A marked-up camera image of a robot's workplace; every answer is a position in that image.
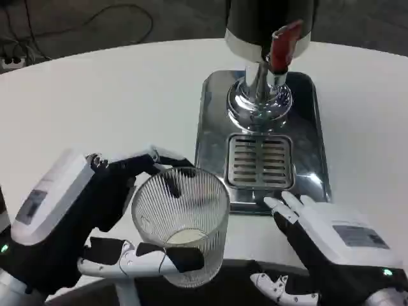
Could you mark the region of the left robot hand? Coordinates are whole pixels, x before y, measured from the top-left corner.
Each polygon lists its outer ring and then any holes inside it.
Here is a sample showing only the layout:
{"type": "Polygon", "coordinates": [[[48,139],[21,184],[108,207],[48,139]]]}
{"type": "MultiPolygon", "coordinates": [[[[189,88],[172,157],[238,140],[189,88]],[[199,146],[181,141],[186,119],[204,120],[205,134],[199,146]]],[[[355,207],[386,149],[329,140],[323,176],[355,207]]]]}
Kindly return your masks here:
{"type": "Polygon", "coordinates": [[[152,147],[116,160],[64,151],[23,202],[14,220],[1,207],[1,304],[43,305],[83,275],[113,279],[121,305],[138,303],[136,277],[196,271],[204,266],[195,247],[92,237],[110,231],[124,215],[141,173],[169,168],[186,178],[194,166],[152,147]]]}

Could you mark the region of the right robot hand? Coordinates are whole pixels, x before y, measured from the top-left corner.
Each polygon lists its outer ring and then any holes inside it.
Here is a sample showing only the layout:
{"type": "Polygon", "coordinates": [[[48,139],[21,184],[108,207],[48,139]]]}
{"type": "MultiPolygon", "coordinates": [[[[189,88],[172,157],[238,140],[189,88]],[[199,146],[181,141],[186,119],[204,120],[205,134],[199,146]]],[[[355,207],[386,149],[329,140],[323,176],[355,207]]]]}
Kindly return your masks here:
{"type": "Polygon", "coordinates": [[[403,263],[364,215],[289,191],[264,202],[313,287],[288,293],[287,275],[252,274],[254,286],[277,305],[407,305],[403,263]]]}

